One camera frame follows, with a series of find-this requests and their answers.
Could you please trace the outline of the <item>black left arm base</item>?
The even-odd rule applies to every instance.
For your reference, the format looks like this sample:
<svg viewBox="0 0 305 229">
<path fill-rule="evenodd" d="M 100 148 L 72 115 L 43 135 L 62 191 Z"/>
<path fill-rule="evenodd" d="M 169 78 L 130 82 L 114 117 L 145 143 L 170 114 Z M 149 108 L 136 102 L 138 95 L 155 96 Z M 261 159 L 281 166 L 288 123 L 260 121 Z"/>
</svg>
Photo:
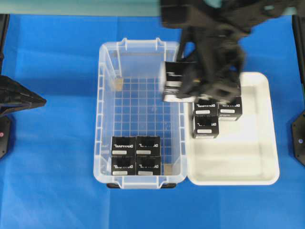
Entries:
<svg viewBox="0 0 305 229">
<path fill-rule="evenodd" d="M 7 116 L 0 118 L 0 158 L 8 152 L 11 120 Z"/>
</svg>

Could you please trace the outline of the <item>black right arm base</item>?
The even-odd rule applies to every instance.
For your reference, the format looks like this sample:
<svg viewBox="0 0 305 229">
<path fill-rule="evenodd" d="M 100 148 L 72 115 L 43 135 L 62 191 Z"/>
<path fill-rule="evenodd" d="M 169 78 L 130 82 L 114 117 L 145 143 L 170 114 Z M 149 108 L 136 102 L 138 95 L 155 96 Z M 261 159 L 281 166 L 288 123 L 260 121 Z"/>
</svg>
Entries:
<svg viewBox="0 0 305 229">
<path fill-rule="evenodd" d="M 305 165 L 305 112 L 302 112 L 291 125 L 294 157 Z"/>
</svg>

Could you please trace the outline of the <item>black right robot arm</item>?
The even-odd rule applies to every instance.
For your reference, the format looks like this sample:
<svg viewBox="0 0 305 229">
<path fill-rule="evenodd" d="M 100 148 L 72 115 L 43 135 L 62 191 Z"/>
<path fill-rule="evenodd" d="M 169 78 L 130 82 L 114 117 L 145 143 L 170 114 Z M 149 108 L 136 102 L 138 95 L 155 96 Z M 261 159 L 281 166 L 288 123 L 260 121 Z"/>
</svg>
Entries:
<svg viewBox="0 0 305 229">
<path fill-rule="evenodd" d="M 193 103 L 199 99 L 227 104 L 240 96 L 245 53 L 239 41 L 252 28 L 284 15 L 304 15 L 302 0 L 223 0 L 219 7 L 203 0 L 162 0 L 161 21 L 181 29 L 174 62 L 160 74 L 163 100 Z"/>
</svg>

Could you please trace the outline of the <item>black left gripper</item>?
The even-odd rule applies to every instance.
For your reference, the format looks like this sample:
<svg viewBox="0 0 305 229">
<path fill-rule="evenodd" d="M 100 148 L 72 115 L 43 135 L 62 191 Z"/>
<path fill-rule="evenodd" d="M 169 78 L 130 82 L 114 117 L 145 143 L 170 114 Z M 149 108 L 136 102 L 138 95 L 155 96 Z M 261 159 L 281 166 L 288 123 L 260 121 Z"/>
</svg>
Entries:
<svg viewBox="0 0 305 229">
<path fill-rule="evenodd" d="M 17 81 L 0 76 L 0 115 L 5 116 L 17 111 L 43 107 L 46 99 L 30 91 Z"/>
</svg>

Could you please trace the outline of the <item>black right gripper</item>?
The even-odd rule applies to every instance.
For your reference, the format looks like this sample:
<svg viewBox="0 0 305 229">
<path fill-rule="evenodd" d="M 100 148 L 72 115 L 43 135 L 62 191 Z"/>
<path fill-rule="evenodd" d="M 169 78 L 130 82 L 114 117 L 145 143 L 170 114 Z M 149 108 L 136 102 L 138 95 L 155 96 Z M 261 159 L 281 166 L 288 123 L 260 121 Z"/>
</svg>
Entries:
<svg viewBox="0 0 305 229">
<path fill-rule="evenodd" d="M 178 98 L 195 97 L 227 104 L 241 96 L 245 34 L 229 24 L 182 29 L 177 62 L 181 70 Z"/>
</svg>

